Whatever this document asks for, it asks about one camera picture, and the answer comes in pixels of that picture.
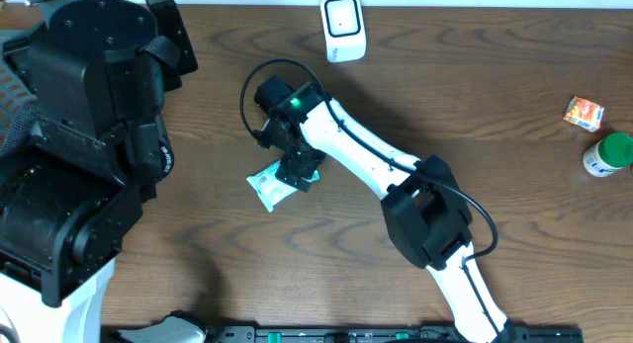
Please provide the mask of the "light blue wet wipes pack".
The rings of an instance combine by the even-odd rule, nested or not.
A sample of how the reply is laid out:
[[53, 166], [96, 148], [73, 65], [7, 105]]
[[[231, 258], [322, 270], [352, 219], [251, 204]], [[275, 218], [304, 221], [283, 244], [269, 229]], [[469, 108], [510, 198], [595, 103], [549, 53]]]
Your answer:
[[269, 213], [287, 197], [298, 192], [298, 189], [287, 185], [276, 177], [280, 160], [270, 164], [255, 175], [248, 176], [246, 182], [255, 190], [258, 198]]

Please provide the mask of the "small orange juice carton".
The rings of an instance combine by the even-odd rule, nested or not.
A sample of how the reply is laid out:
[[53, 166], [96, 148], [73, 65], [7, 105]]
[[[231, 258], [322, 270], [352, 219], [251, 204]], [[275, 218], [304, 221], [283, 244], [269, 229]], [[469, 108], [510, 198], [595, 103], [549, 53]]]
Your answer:
[[600, 129], [604, 114], [604, 107], [587, 99], [573, 97], [563, 115], [563, 120], [595, 132]]

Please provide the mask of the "green lid jar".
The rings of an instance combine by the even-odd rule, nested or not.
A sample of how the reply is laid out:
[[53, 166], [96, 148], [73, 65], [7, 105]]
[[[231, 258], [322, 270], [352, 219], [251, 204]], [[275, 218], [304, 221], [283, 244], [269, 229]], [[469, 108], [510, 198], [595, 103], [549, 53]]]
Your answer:
[[582, 158], [590, 175], [607, 177], [632, 164], [632, 136], [617, 132], [590, 147]]

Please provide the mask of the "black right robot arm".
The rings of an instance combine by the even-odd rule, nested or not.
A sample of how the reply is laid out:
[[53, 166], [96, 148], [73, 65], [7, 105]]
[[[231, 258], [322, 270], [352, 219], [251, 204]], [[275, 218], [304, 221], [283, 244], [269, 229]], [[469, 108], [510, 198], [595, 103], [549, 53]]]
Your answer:
[[338, 161], [378, 197], [394, 246], [434, 278], [459, 334], [470, 342], [514, 339], [476, 263], [472, 200], [441, 158], [421, 160], [390, 146], [314, 82], [293, 89], [272, 76], [257, 88], [254, 101], [269, 118], [257, 132], [259, 140], [284, 152], [279, 181], [306, 192], [326, 157]]

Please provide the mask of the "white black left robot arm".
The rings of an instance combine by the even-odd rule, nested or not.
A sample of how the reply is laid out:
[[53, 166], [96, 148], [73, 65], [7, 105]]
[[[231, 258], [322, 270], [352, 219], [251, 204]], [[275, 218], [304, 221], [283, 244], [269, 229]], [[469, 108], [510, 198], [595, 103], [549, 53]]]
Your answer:
[[165, 95], [198, 63], [174, 0], [26, 2], [42, 20], [1, 35], [1, 338], [97, 342], [124, 237], [174, 167]]

